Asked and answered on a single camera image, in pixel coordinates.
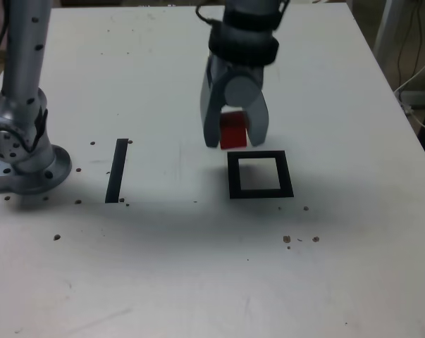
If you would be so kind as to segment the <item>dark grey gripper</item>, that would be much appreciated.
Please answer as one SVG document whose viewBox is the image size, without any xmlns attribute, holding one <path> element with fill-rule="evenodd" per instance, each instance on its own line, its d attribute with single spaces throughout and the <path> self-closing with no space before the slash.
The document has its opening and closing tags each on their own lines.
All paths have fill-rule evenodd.
<svg viewBox="0 0 425 338">
<path fill-rule="evenodd" d="M 243 73 L 249 76 L 229 75 Z M 264 68 L 248 67 L 209 56 L 200 94 L 202 130 L 207 147 L 216 148 L 221 139 L 220 115 L 225 106 L 241 108 L 245 116 L 247 135 L 252 146 L 266 140 L 269 112 L 257 83 L 264 82 Z"/>
</svg>

